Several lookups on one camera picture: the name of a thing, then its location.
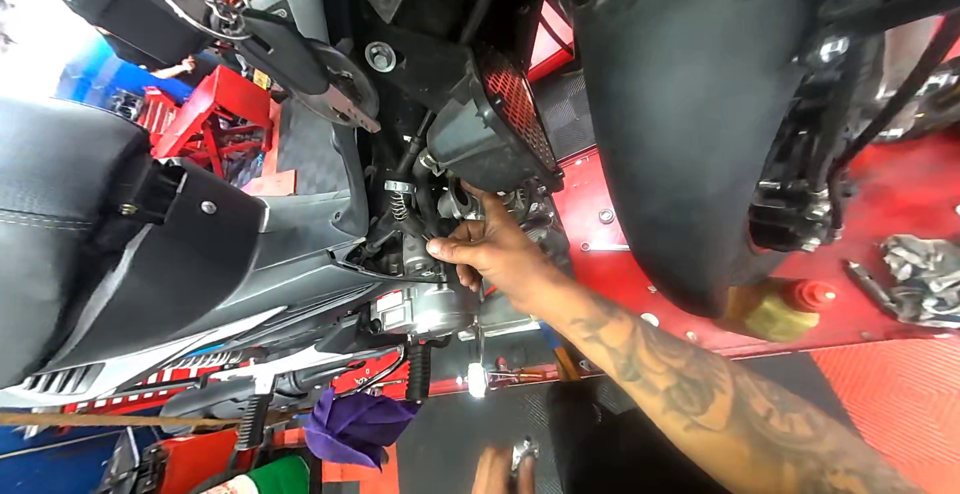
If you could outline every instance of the hand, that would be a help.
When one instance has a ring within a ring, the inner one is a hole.
[[[477,462],[477,475],[471,494],[508,494],[510,490],[510,452],[493,447],[484,449]],[[527,456],[520,462],[516,477],[516,494],[534,494],[534,465],[537,461]]]
[[[197,68],[197,59],[187,57],[180,62],[180,70],[183,72],[193,72]]]
[[[533,285],[566,277],[521,230],[497,194],[466,183],[463,187],[480,199],[486,219],[464,220],[450,237],[431,239],[427,252],[456,264],[460,284],[479,292],[483,275],[524,311],[524,300],[536,296]]]

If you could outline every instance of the forearm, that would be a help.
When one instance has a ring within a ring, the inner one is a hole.
[[[535,304],[691,460],[735,493],[915,492],[813,405],[558,276]]]
[[[174,66],[168,66],[166,68],[161,68],[160,70],[154,70],[150,72],[150,74],[154,78],[159,78],[161,80],[169,80],[170,78],[180,76],[184,72],[186,72],[186,69],[184,69],[183,66],[179,64],[175,64]]]

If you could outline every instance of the rear fender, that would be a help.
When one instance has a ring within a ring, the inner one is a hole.
[[[812,16],[809,0],[590,0],[574,13],[617,216],[656,288],[691,314],[723,314]]]

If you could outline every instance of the black seat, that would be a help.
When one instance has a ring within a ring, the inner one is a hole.
[[[150,150],[138,125],[75,102],[0,98],[0,388],[56,347],[81,249],[116,171]]]

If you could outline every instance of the purple cloth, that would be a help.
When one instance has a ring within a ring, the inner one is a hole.
[[[401,437],[420,405],[355,393],[334,398],[323,392],[303,427],[306,446],[318,459],[379,468],[383,448]]]

